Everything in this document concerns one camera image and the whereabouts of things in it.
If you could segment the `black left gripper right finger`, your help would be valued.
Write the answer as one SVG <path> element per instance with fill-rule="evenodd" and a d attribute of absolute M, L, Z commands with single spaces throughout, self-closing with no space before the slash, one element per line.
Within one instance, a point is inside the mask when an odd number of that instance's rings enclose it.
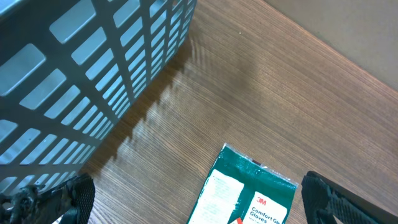
<path fill-rule="evenodd" d="M 315 171 L 302 179 L 302 200 L 309 224 L 397 223 L 397 216 Z"/>

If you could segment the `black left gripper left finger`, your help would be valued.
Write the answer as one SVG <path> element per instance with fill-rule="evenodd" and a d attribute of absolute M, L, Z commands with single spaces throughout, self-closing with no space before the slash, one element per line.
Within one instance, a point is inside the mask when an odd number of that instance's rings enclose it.
<path fill-rule="evenodd" d="M 14 195 L 1 194 L 1 223 L 88 223 L 95 200 L 95 185 L 82 174 L 47 190 L 27 185 Z"/>

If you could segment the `green 3M glove package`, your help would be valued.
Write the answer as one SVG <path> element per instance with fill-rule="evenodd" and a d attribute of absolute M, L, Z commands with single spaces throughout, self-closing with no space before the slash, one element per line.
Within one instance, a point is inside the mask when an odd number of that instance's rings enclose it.
<path fill-rule="evenodd" d="M 283 224 L 298 183 L 224 144 L 187 220 Z"/>

